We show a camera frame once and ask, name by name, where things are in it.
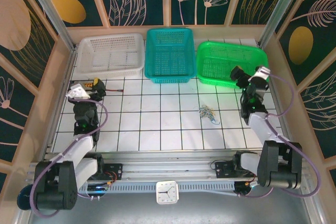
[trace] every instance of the green plastic basket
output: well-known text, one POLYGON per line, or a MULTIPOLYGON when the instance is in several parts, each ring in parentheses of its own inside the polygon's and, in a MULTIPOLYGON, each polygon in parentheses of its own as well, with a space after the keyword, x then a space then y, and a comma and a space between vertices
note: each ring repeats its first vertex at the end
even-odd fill
POLYGON ((267 55, 256 47, 222 42, 203 42, 197 49, 197 76, 204 84, 236 88, 230 78, 235 66, 253 75, 258 66, 268 68, 267 55))

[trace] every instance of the white clock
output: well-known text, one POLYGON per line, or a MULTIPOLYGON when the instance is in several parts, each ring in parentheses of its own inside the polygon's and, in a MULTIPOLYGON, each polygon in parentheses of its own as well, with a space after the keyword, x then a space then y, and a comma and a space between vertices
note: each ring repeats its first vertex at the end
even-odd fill
POLYGON ((158 204, 174 204, 179 200, 179 189, 175 181, 156 183, 156 202, 158 204))

